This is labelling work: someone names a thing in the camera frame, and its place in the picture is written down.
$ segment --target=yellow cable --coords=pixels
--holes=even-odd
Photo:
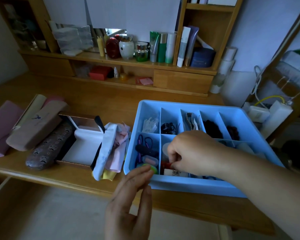
[[[269,96],[269,97],[265,97],[263,99],[261,99],[260,101],[256,102],[256,104],[254,106],[257,106],[258,104],[262,103],[263,101],[270,99],[270,98],[280,98],[282,100],[282,103],[285,104],[286,101],[284,100],[284,98],[282,96],[279,95],[273,95],[273,96]]]

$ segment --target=open box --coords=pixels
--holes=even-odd
[[[155,147],[153,149],[159,152],[158,171],[160,172],[161,161],[164,160],[162,146],[165,143],[171,142],[176,136],[161,134],[161,125],[163,123],[172,122],[177,128],[178,134],[185,130],[190,130],[185,122],[185,115],[187,113],[193,114],[193,117],[198,124],[198,128],[201,131],[206,132],[206,128],[204,127],[204,121],[206,120],[213,121],[218,125],[223,139],[215,138],[216,140],[224,141],[227,146],[233,148],[236,148],[241,143],[247,143],[254,153],[263,153],[268,161],[283,166],[250,118],[240,108],[142,100],[139,102],[136,119],[133,125],[130,144],[123,167],[124,173],[127,174],[135,168],[137,157],[135,146],[139,135],[151,137],[155,142]],[[150,117],[160,118],[158,129],[154,133],[142,133],[144,120],[149,119]],[[240,141],[232,140],[228,133],[227,126],[234,126],[237,128]],[[246,197],[239,189],[226,181],[195,178],[191,175],[189,177],[175,177],[155,174],[151,178],[150,185],[153,189],[159,190]]]
[[[103,139],[102,128],[95,121],[96,116],[65,111],[61,111],[59,116],[72,125],[74,133],[63,145],[56,162],[91,170]]]

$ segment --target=floor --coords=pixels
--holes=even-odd
[[[104,239],[108,199],[47,186],[30,188],[0,222],[0,240]],[[133,206],[131,213],[137,212]],[[217,225],[153,210],[149,239],[219,240]],[[245,230],[234,240],[290,239],[278,229],[277,237]]]

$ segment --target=white jar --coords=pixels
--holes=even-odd
[[[119,42],[119,50],[123,59],[133,59],[134,54],[134,43],[132,41],[132,35],[121,34]]]

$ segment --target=wooden desk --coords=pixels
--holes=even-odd
[[[63,96],[72,111],[99,115],[104,124],[124,121],[132,126],[140,100],[161,100],[185,103],[223,105],[219,95],[197,97],[135,88],[118,88],[104,84],[62,78],[39,77],[25,74],[0,86],[0,105],[10,100],[26,108],[35,94]],[[43,171],[25,166],[29,152],[10,149],[0,157],[0,173],[44,185],[71,188],[109,197],[114,192],[123,172],[114,181],[95,181],[84,169],[55,165]],[[274,234],[272,222],[248,199],[208,194],[153,190],[153,207],[174,214],[226,224],[264,234]],[[138,204],[140,194],[135,198]]]

